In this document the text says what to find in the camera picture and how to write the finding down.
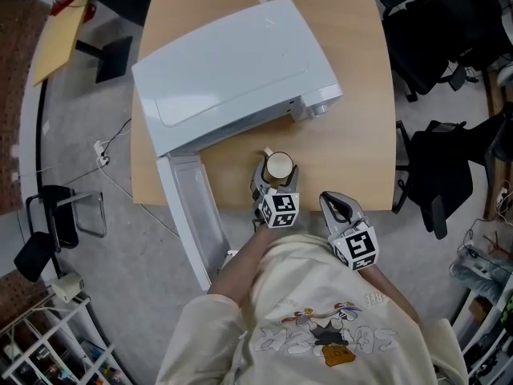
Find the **black and white marker cube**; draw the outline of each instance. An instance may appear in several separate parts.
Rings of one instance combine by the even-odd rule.
[[[266,194],[261,212],[269,228],[290,227],[299,213],[299,193]]]
[[[378,260],[379,246],[374,227],[360,229],[329,243],[335,256],[353,271],[375,264]]]

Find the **cartoon print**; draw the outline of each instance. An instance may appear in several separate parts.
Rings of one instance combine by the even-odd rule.
[[[323,314],[315,314],[311,308],[306,308],[303,312],[295,312],[293,317],[282,319],[282,323],[295,322],[297,326],[308,326],[310,334],[315,338],[312,344],[310,335],[305,336],[306,333],[294,335],[286,342],[287,345],[295,345],[288,349],[289,353],[301,353],[314,345],[314,354],[324,355],[328,367],[353,362],[356,355],[348,349],[348,346],[352,346],[354,351],[356,345],[363,349],[364,345],[369,342],[369,339],[366,338],[367,334],[361,333],[354,341],[349,331],[344,329],[344,321],[351,322],[358,318],[356,311],[361,312],[362,310],[351,302],[345,302],[335,304],[332,310]],[[329,321],[323,326],[321,320],[327,318]]]

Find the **black stand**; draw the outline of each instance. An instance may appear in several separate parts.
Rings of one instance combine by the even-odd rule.
[[[80,40],[77,40],[75,48],[99,60],[96,82],[101,83],[125,75],[130,45],[131,36],[128,36],[103,46],[101,50]]]

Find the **human arm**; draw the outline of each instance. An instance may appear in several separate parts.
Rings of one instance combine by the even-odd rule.
[[[391,298],[404,312],[406,312],[411,319],[413,319],[419,326],[421,324],[420,317],[413,306],[408,302],[403,294],[395,287],[392,282],[381,272],[381,270],[375,266],[368,266],[358,271],[360,275],[370,285],[374,286],[384,295]]]
[[[262,225],[221,270],[208,293],[224,295],[240,306],[257,275],[258,263],[269,245],[282,235],[282,231]]]

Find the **power strip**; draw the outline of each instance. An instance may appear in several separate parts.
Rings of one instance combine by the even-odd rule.
[[[105,167],[107,164],[109,164],[109,157],[104,155],[105,149],[99,140],[96,140],[95,142],[95,152],[100,167]]]

